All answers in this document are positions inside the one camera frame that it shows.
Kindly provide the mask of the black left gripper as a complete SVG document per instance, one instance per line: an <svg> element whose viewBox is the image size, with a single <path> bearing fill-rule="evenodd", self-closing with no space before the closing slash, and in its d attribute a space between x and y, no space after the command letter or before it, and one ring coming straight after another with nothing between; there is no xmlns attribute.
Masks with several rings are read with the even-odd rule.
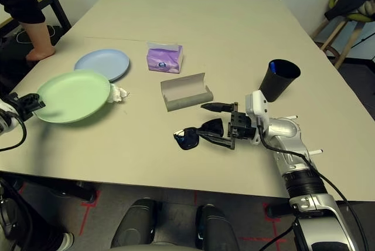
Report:
<svg viewBox="0 0 375 251"><path fill-rule="evenodd" d="M32 117L32 112L44 108L46 105L38 94L27 94L18 97L17 93L5 96L5 102L10 104L17 112L22 121Z"/></svg>

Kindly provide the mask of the person's hand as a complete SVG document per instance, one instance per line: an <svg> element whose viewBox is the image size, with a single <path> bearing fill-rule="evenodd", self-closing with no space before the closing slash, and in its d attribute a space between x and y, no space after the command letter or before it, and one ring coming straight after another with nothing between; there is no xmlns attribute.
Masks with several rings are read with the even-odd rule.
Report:
<svg viewBox="0 0 375 251"><path fill-rule="evenodd" d="M43 60L49 56L54 55L56 52L55 48L52 47L51 49L46 50L38 50L38 49L32 49L27 55L26 60L30 62L36 62Z"/></svg>

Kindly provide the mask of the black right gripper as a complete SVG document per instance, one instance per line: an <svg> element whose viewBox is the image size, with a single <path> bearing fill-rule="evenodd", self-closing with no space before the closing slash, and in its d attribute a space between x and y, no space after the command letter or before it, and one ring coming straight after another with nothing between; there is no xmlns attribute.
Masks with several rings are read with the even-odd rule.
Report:
<svg viewBox="0 0 375 251"><path fill-rule="evenodd" d="M236 140L253 139L253 127L251 126L251 119L246 115L246 113L241 113L238 111L238 102L233 104L205 103L200 107L217 113L231 113L227 132L229 139L210 134L202 134L202 138L206 141L233 150L235 149Z"/></svg>

